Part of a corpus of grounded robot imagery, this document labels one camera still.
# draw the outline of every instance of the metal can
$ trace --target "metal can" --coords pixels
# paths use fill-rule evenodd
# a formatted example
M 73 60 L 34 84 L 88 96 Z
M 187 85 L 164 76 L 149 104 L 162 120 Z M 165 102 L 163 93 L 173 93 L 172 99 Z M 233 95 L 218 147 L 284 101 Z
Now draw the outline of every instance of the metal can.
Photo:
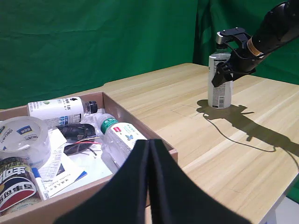
M 0 161 L 1 216 L 41 201 L 34 175 L 25 159 L 9 157 Z

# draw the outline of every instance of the tape roll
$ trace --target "tape roll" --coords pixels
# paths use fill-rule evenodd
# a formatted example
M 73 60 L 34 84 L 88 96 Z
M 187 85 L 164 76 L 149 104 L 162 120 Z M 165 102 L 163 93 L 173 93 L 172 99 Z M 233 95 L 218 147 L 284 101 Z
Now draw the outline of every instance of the tape roll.
M 0 123 L 0 159 L 21 157 L 40 168 L 50 157 L 46 123 L 34 117 L 15 117 Z

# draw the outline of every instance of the white bottle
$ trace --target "white bottle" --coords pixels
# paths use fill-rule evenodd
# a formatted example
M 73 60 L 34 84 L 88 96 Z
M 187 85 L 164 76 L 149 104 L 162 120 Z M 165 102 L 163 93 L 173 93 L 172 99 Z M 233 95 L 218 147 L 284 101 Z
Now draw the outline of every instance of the white bottle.
M 111 114 L 96 116 L 98 128 L 104 134 L 104 147 L 118 167 L 122 166 L 138 139 L 146 138 L 129 123 L 119 122 Z
M 84 115 L 97 111 L 97 102 L 85 102 L 80 97 L 31 102 L 27 105 L 28 115 L 44 120 L 48 128 L 79 123 Z
M 223 109 L 231 105 L 233 81 L 225 82 L 219 87 L 214 87 L 212 79 L 216 73 L 216 66 L 230 58 L 227 47 L 217 44 L 216 52 L 209 56 L 209 79 L 208 79 L 208 105 L 213 108 Z

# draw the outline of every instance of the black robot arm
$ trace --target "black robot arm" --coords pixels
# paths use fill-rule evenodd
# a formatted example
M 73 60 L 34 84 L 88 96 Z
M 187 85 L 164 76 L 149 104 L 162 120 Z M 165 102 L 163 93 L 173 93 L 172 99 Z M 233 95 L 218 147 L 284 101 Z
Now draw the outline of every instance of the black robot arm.
M 269 54 L 299 37 L 299 0 L 288 0 L 269 11 L 257 32 L 250 36 L 243 28 L 223 30 L 217 33 L 218 44 L 235 41 L 238 49 L 232 49 L 230 59 L 219 63 L 212 80 L 214 87 L 227 81 L 252 74 L 255 67 Z

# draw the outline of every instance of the wooden table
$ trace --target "wooden table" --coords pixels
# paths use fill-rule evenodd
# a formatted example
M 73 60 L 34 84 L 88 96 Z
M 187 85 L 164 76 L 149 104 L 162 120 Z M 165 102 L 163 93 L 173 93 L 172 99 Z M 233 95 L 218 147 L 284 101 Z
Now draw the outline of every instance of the wooden table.
M 186 63 L 85 92 L 106 92 L 177 149 L 200 188 L 262 223 L 298 175 L 299 86 L 244 76 L 231 107 L 217 110 L 207 77 L 207 67 Z

